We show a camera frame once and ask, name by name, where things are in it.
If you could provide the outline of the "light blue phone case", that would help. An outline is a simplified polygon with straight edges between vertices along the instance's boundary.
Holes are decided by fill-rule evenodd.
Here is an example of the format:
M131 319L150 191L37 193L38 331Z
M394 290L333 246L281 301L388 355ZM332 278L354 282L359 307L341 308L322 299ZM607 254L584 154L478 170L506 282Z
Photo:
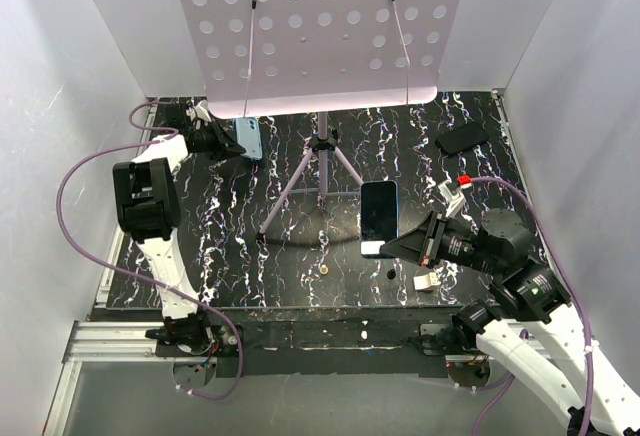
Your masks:
M237 118L234 129L237 143L245 149L242 156L253 161L261 160L263 151L258 120L253 117Z

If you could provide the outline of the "black smartphone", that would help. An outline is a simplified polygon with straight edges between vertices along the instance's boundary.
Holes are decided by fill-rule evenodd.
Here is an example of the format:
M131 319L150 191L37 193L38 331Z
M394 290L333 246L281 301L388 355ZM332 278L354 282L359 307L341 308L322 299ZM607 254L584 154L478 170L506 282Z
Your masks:
M360 254L388 258L381 247L398 236L398 187L393 180L364 182L360 187Z

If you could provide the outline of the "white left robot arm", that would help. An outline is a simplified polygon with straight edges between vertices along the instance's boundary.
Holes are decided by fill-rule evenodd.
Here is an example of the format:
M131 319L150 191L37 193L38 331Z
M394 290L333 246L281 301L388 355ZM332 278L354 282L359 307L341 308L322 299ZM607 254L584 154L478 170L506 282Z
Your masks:
M173 172L191 155L205 153L216 161L245 152L200 101L187 115L196 125L184 134L161 135L133 160L118 163L112 175L121 230L138 246L160 284L163 327L146 337L193 356L212 354L218 338L199 296L189 281L178 243L180 198Z

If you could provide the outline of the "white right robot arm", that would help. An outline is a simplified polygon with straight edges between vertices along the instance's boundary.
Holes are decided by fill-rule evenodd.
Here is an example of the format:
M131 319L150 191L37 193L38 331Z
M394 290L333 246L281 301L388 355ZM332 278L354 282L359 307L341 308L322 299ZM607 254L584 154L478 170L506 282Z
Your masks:
M452 317L454 345L498 361L563 423L568 434L636 435L639 396L597 341L584 340L577 305L552 269L534 257L533 234L513 211L492 209L476 230L431 212L382 253L432 268L455 263L491 276L498 306L483 301Z

